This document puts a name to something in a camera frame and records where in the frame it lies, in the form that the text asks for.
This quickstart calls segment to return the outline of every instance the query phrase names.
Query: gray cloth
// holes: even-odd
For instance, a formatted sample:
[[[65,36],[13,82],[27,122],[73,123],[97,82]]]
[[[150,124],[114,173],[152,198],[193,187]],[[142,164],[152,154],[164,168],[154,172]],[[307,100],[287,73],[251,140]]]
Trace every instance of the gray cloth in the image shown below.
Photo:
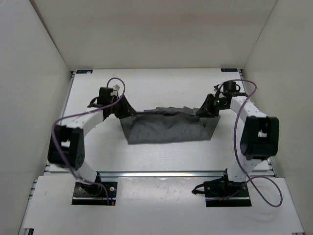
[[[220,117],[194,116],[198,109],[156,108],[121,119],[128,144],[210,140]]]

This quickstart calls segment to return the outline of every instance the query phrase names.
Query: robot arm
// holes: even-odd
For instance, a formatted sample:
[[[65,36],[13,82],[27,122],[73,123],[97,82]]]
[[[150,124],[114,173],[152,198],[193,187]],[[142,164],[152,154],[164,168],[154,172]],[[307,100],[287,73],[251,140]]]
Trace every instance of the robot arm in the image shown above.
[[[67,160],[74,169],[76,177],[84,179],[89,182],[101,182],[100,174],[93,170],[85,161],[85,144],[84,137],[96,125],[102,123],[110,114],[115,114],[119,119],[131,116],[135,113],[134,109],[130,106],[125,96],[120,102],[108,109],[94,111],[100,107],[115,102],[118,99],[119,86],[115,85],[113,88],[101,87],[99,90],[99,97],[93,99],[83,116],[79,116],[66,125],[56,125],[55,135],[58,140],[59,146],[63,150]],[[67,169],[63,159],[60,157],[52,139],[50,140],[48,161],[52,164]],[[94,194],[98,191],[97,185],[90,185],[83,180],[79,180],[84,189]]]
[[[232,97],[230,109],[238,114],[246,97]],[[240,141],[239,161],[245,173],[235,163],[227,170],[231,182],[245,182],[246,175],[262,161],[276,155],[278,151],[279,121],[268,117],[258,110],[249,100],[243,107],[239,118],[244,122],[244,130]]]
[[[220,110],[231,109],[239,113],[248,96],[237,89],[234,81],[224,82],[217,89],[215,95],[209,94],[198,110],[200,117],[216,117]],[[225,170],[220,179],[204,182],[192,191],[193,194],[202,193],[206,197],[207,207],[219,206],[250,206],[246,178],[249,173],[262,161],[274,156],[278,150],[279,121],[275,117],[268,117],[258,110],[254,104],[247,101],[239,114],[244,122],[244,130],[240,140],[240,154],[238,162]]]

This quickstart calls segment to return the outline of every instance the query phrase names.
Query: black mounting plate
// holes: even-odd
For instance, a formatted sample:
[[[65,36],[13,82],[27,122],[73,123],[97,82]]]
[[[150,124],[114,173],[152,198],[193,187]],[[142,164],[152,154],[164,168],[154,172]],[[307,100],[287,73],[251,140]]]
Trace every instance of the black mounting plate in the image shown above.
[[[109,204],[107,203],[107,197],[105,193],[99,190],[99,193],[90,195],[83,188],[83,184],[80,182],[75,183],[73,192],[72,205],[99,205],[99,206],[115,206],[116,204],[116,193],[117,193],[117,182],[102,181],[101,184],[107,189],[109,194]]]
[[[226,200],[209,201],[210,198],[221,198],[233,195],[238,188],[228,187],[227,192],[222,189],[224,181],[221,179],[206,181],[204,185],[204,195],[206,207],[251,207],[250,195],[247,187],[242,188],[236,195]]]

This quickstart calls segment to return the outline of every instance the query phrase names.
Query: white enclosure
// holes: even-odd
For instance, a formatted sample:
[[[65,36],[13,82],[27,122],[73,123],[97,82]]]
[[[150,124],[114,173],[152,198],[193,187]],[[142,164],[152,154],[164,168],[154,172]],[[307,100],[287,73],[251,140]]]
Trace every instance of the white enclosure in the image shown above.
[[[276,0],[32,0],[71,70],[243,68]]]
[[[103,234],[106,226],[112,235],[227,234],[231,230],[232,234],[313,234],[312,12],[311,0],[0,0],[0,234],[19,232],[29,194],[31,200],[21,235],[23,228],[31,227],[35,228],[34,235],[72,231],[84,234],[88,226],[96,229],[95,234]],[[71,207],[73,179],[55,166],[45,168],[51,124],[63,110],[67,114],[83,111],[85,97],[93,94],[90,89],[97,95],[102,76],[105,81],[111,76],[125,79],[129,84],[126,97],[138,110],[166,106],[166,98],[160,95],[162,79],[171,86],[162,92],[175,90],[175,95],[168,97],[169,103],[197,107],[221,79],[217,73],[206,76],[204,71],[221,67],[244,69],[244,78],[258,85],[253,101],[261,111],[280,120],[279,152],[272,160],[281,178],[274,177],[268,163],[253,174],[266,172],[279,184],[285,197],[281,208],[264,206],[251,189],[254,207],[208,211],[202,207],[203,198],[189,194],[192,186],[203,182],[205,178],[201,176],[188,179],[187,174],[181,173],[179,178],[167,179],[122,177],[135,176],[127,174],[127,169],[135,172],[207,168],[221,174],[228,162],[229,166],[233,162],[232,156],[228,157],[231,146],[225,152],[216,147],[231,141],[223,132],[232,127],[233,114],[227,111],[220,120],[223,125],[215,133],[220,141],[211,142],[215,150],[210,152],[209,160],[199,149],[212,148],[195,142],[186,143],[181,150],[169,145],[155,147],[154,158],[148,161],[144,161],[145,149],[136,164],[130,161],[134,153],[129,154],[123,136],[115,132],[113,137],[120,139],[119,160],[103,161],[97,156],[102,153],[101,142],[88,140],[87,136],[87,148],[95,149],[94,154],[91,148],[87,150],[92,156],[88,159],[90,164],[103,172],[120,172],[119,204],[115,210],[110,208],[112,211],[103,207]],[[150,70],[155,71],[152,76],[145,70],[136,70],[150,68],[156,68]],[[185,69],[163,73],[165,70],[160,69],[164,68],[201,69],[194,70],[194,75]],[[95,72],[90,84],[82,81],[88,74],[77,74],[71,80],[69,71],[78,69],[101,69],[96,70],[101,74],[97,77]],[[180,94],[174,85],[179,80],[188,85],[185,89],[180,85],[179,90],[188,93],[190,87],[193,94],[200,93],[199,100]],[[141,81],[149,84],[145,86],[158,87],[159,93],[152,94],[155,103],[137,99]],[[66,105],[72,83],[77,92],[71,90]],[[109,122],[119,124],[116,119],[108,119],[98,130],[90,132],[91,138],[104,138],[103,133],[112,130],[105,127]],[[194,165],[188,157],[179,162],[181,154],[189,156],[193,153],[190,148],[196,146]],[[176,153],[175,161],[157,158],[158,154],[166,156],[166,152]],[[219,154],[227,157],[218,159]],[[31,191],[33,181],[40,175],[35,191]],[[277,199],[275,188],[268,182],[260,180],[258,184],[273,202]],[[160,188],[138,195],[147,185]],[[178,185],[186,192],[183,196],[177,191]],[[139,216],[133,216],[135,209],[141,212]],[[198,217],[191,218],[190,212],[198,212]],[[67,219],[63,215],[77,218],[68,220],[72,230],[62,224]],[[50,223],[49,216],[57,224]],[[76,223],[88,226],[75,227]]]
[[[31,4],[0,1],[0,234],[19,231],[70,73]]]

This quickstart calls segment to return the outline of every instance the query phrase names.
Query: white panel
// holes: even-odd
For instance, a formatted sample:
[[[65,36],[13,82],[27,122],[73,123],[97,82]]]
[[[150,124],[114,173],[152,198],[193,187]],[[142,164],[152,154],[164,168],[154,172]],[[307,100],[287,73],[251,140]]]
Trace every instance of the white panel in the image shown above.
[[[99,88],[106,86],[114,76],[125,81],[125,96],[137,111],[169,106],[199,108],[207,94],[214,92],[213,86],[229,79],[240,79],[237,72],[221,72],[221,69],[94,70],[91,74],[75,75],[65,115],[84,111],[98,96]],[[111,115],[86,135],[86,161],[99,171],[223,171],[235,162],[236,113],[225,110],[220,115],[210,141],[137,145],[127,145],[120,121]],[[243,126],[240,121],[239,139]],[[268,170],[267,162],[257,169]],[[50,171],[59,169],[52,165]]]
[[[18,233],[70,73],[31,4],[0,3],[0,234]]]
[[[276,0],[32,0],[71,70],[242,68]]]
[[[204,195],[191,193],[204,180],[119,178],[116,206],[106,207],[71,205],[72,176],[40,177],[24,228],[34,228],[33,235],[291,235],[303,232],[285,179],[273,179],[284,195],[280,208],[267,205],[250,184],[252,207],[206,208]],[[270,202],[279,202],[279,194],[271,182],[258,179],[255,184]]]
[[[272,160],[285,176],[307,234],[313,234],[313,1],[279,0],[245,66],[255,101],[280,121]]]

